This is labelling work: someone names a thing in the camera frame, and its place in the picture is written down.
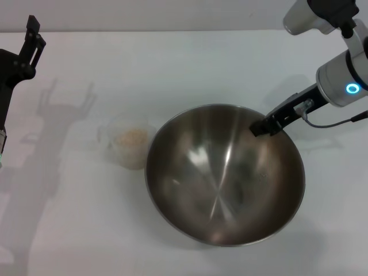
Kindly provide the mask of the large stainless steel bowl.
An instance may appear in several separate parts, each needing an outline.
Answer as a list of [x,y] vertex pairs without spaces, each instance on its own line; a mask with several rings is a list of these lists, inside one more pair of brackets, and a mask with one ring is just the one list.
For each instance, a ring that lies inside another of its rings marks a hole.
[[301,155],[284,132],[254,136],[263,115],[210,104],[177,114],[156,132],[145,182],[152,203],[198,242],[237,247],[264,241],[298,212],[305,193]]

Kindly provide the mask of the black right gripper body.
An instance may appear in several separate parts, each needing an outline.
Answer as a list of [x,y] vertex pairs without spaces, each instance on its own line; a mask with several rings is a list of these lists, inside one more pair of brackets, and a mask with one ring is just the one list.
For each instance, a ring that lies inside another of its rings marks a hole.
[[308,114],[325,106],[328,101],[324,98],[317,84],[310,86],[300,93],[296,93],[290,100],[289,123],[298,119],[307,119]]

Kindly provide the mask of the clear plastic measuring cup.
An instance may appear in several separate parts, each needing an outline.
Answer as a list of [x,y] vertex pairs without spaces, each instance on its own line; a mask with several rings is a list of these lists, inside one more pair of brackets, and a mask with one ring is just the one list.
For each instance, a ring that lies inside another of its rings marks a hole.
[[120,165],[117,159],[116,150],[113,146],[113,140],[119,134],[133,128],[143,128],[148,130],[149,149],[151,141],[156,133],[156,128],[148,122],[148,118],[146,116],[140,113],[121,113],[112,118],[106,124],[97,128],[97,141],[101,144],[101,147],[104,148],[103,151],[109,160]]

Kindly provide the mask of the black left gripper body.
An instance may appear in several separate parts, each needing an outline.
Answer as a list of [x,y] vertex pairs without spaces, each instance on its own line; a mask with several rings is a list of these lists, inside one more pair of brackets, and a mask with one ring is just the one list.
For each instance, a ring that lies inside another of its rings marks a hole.
[[0,49],[0,131],[5,132],[5,122],[15,87],[13,78],[19,74],[21,60],[14,53]]

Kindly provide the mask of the rice grains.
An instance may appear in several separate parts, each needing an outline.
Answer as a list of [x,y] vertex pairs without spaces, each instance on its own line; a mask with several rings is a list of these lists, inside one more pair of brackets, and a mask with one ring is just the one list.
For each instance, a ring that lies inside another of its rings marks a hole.
[[147,158],[149,143],[148,130],[133,128],[119,134],[113,140],[120,165],[129,170],[140,170]]

